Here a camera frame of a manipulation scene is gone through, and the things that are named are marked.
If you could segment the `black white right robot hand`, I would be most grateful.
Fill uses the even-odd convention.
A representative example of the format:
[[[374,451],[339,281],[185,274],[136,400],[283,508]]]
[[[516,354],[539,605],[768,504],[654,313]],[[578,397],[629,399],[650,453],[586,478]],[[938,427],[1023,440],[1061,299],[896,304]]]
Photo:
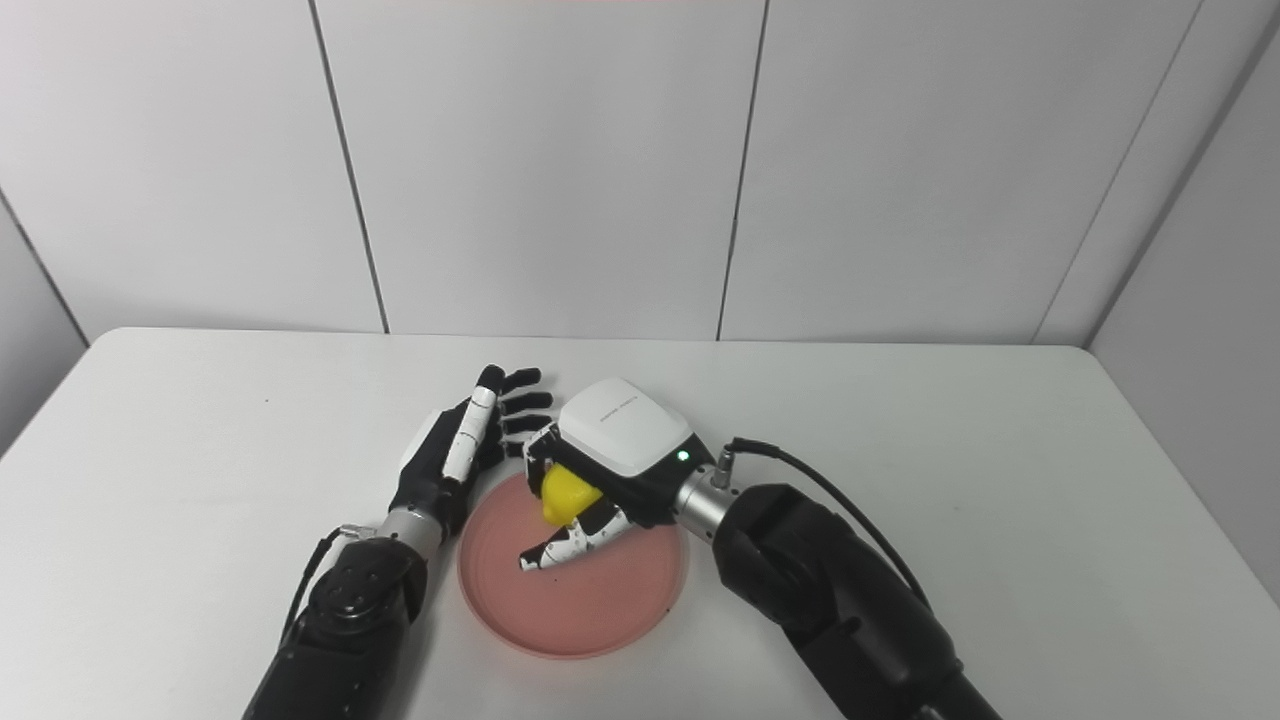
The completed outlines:
[[[524,571],[576,561],[632,529],[681,523],[714,456],[689,421],[631,382],[599,380],[524,445],[527,486],[550,538],[518,556]]]

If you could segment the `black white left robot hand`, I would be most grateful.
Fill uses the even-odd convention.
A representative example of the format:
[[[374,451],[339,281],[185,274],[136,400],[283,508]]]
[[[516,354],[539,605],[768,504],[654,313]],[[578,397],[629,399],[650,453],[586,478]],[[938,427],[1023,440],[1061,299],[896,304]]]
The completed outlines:
[[[511,457],[550,424],[552,393],[538,389],[543,373],[486,366],[468,397],[428,421],[410,447],[389,510],[415,511],[438,521],[447,537],[468,516],[480,474]]]

